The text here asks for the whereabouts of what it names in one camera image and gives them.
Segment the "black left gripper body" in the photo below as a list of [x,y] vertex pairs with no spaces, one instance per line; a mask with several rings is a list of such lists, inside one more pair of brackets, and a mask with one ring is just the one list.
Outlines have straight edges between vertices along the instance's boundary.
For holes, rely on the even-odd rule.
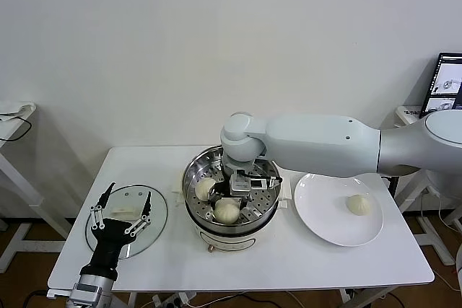
[[118,277],[116,267],[121,249],[134,242],[136,237],[125,233],[132,226],[127,221],[104,218],[103,222],[105,225],[103,229],[92,230],[97,244],[90,262],[80,270],[79,274],[116,280]]

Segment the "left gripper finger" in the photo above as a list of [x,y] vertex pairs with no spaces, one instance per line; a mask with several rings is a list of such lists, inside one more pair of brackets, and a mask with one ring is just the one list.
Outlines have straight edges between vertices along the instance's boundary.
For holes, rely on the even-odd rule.
[[144,207],[141,212],[141,216],[127,229],[125,229],[124,234],[128,235],[137,235],[141,233],[146,227],[151,224],[150,212],[151,212],[151,196],[152,192],[149,191],[147,194],[147,199],[145,201]]
[[91,229],[104,229],[103,210],[107,206],[110,195],[113,191],[115,182],[112,182],[105,192],[99,197],[97,203],[90,207],[90,218],[92,221]]

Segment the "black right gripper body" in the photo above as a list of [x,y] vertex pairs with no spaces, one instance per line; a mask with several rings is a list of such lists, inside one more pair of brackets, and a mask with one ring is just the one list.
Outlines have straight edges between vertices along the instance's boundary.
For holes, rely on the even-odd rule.
[[224,178],[223,181],[217,181],[215,183],[216,188],[224,188],[227,192],[225,195],[225,198],[230,198],[231,193],[230,193],[230,180],[228,178]]

